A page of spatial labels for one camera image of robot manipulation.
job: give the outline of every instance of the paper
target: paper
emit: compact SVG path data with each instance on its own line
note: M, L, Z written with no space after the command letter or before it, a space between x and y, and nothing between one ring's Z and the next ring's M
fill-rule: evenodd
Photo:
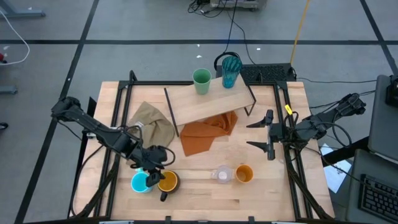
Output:
M330 148L327 144L324 144L321 147L322 155L326 155L329 152L333 152L333 149ZM334 166L339 167L345 172L348 172L351 168L351 164L347 161L337 162L334 164ZM343 183L346 174L332 166L324 167L323 170L325 171L326 181L328 182L329 189L336 194L341 184Z

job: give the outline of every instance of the wooden shelf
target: wooden shelf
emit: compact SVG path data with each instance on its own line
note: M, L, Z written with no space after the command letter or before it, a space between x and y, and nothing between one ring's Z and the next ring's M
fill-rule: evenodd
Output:
M194 85L166 88L175 125L180 126L253 105L254 99L241 75L238 75L232 88L225 88L222 82L222 77L212 79L209 92L205 95L198 95Z

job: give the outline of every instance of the green cup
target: green cup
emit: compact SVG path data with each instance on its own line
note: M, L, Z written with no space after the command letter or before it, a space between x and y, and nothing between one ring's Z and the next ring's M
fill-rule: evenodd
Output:
M192 75L193 84L199 95L204 95L209 91L211 72L205 68L196 69Z

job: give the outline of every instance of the orange cup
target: orange cup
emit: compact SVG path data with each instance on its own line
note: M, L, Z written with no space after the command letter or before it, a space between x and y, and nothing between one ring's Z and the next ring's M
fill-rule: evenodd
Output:
M253 179L253 170L246 164L242 164L236 168L236 179L242 183L248 183Z

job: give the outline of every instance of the gray floor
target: gray floor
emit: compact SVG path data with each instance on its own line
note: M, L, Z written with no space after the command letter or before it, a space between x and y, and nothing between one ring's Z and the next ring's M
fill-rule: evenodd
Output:
M386 40L398 40L398 6L395 0L367 0ZM79 40L93 0L15 0L20 8L43 9L47 17L14 19L12 24L29 40ZM230 20L225 13L205 18L187 13L190 1L99 0L88 40L187 40L227 39ZM293 40L305 0L269 0L263 11L238 10L236 22L251 40ZM232 39L243 39L234 27ZM0 40L17 39L0 20ZM312 0L303 25L303 40L377 40L357 0ZM36 159L50 124L50 109L57 101L76 51L76 45L31 44L28 59L21 64L0 67L0 84L17 85L17 95L1 95L0 121L10 124L0 133L0 223L13 223L24 196ZM289 62L292 45L248 46L256 63ZM68 94L79 98L86 108L88 97L97 99L102 81L127 79L133 69L139 80L189 80L194 69L212 68L214 58L225 44L85 45ZM250 63L242 44L230 51ZM398 59L398 46L389 50ZM21 44L0 44L8 61L22 58ZM312 80L370 80L391 75L391 68L378 45L299 45L294 67L300 77ZM317 84L305 82L310 105L339 100L348 93L374 89L367 84ZM369 133L373 96L363 97L367 112L343 118L353 140ZM338 146L332 139L321 143ZM50 145L25 222L65 218L72 191L80 143L58 126ZM334 201L341 217L344 203Z

